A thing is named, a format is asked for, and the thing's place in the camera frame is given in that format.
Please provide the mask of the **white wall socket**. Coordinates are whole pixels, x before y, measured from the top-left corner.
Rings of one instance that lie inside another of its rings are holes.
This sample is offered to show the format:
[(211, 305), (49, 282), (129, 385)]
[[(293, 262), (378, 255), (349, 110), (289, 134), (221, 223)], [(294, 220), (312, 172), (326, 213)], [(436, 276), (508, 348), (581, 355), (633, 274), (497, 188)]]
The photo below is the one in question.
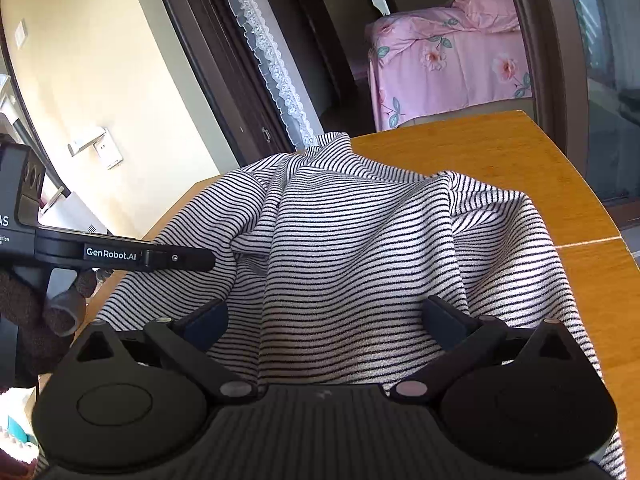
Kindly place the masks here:
[(85, 131), (80, 136), (72, 136), (67, 142), (67, 149), (72, 157), (84, 151), (93, 150), (106, 170), (111, 170), (124, 161), (124, 156), (115, 143), (111, 131), (102, 126)]

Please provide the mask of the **dark brown door frame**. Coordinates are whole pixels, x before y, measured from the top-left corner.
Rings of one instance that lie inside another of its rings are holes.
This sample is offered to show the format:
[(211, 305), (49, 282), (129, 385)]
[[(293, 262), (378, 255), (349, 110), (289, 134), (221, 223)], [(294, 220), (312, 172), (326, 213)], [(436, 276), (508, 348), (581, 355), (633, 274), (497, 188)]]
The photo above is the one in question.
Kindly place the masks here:
[(276, 104), (229, 0), (163, 0), (195, 79), (242, 165), (292, 153)]

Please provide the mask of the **white lace curtain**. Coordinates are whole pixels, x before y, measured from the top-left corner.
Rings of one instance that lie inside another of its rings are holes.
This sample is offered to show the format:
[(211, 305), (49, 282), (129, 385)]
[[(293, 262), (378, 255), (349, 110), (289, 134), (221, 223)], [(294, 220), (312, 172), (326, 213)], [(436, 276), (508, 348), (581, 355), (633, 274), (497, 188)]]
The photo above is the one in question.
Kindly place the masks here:
[(303, 78), (268, 0), (228, 0), (288, 140), (302, 150), (318, 144), (323, 129)]

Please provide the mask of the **glass sliding door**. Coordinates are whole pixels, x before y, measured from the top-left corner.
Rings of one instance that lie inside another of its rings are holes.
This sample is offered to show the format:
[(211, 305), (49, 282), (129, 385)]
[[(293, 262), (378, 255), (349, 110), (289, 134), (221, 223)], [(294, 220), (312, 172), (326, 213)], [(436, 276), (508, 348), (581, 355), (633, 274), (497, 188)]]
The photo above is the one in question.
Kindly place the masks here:
[(606, 206), (639, 199), (639, 0), (573, 0), (588, 88), (587, 181)]

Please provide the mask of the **black white striped garment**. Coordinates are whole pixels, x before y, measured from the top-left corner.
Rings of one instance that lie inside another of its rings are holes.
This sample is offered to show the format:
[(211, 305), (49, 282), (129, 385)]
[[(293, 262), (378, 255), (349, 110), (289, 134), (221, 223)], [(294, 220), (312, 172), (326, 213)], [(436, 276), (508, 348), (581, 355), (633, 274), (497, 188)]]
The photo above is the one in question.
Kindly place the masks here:
[[(157, 245), (210, 271), (127, 273), (49, 380), (32, 423), (46, 479), (619, 479), (616, 407), (532, 201), (354, 153), (343, 133), (206, 188)], [(435, 405), (390, 389), (444, 353), (429, 296), (508, 326)], [(145, 338), (209, 301), (207, 351), (257, 388), (219, 405)]]

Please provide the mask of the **pink floral bed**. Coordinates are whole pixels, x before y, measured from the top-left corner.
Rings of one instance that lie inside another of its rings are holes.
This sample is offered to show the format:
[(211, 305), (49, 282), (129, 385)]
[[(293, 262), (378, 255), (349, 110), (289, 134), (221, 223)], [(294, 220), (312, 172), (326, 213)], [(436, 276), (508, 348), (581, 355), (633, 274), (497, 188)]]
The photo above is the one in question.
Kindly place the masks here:
[(398, 12), (368, 25), (366, 35), (378, 131), (533, 97), (513, 0), (450, 0)]

